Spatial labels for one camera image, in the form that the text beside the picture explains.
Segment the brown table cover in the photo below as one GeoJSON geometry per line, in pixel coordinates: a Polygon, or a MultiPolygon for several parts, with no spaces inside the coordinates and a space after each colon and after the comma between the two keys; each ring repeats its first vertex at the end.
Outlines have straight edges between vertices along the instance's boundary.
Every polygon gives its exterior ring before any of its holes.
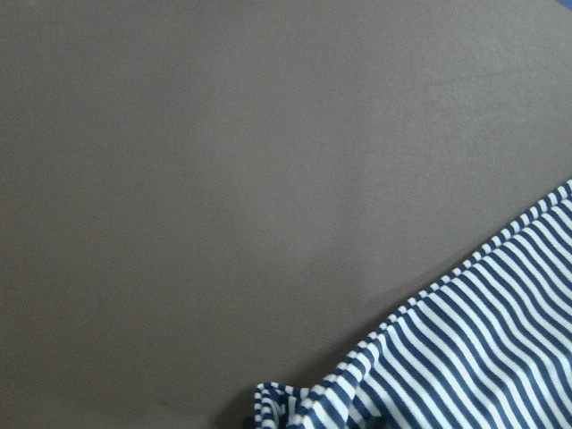
{"type": "Polygon", "coordinates": [[[1,425],[239,428],[570,175],[554,1],[4,1],[1,425]]]}

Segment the blue white striped polo shirt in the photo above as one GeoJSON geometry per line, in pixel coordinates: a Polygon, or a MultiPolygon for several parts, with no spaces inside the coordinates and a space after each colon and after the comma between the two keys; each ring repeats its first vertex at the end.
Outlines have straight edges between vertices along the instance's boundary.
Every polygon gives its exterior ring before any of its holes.
{"type": "Polygon", "coordinates": [[[254,422],[570,427],[570,184],[408,299],[315,386],[258,385],[254,422]]]}

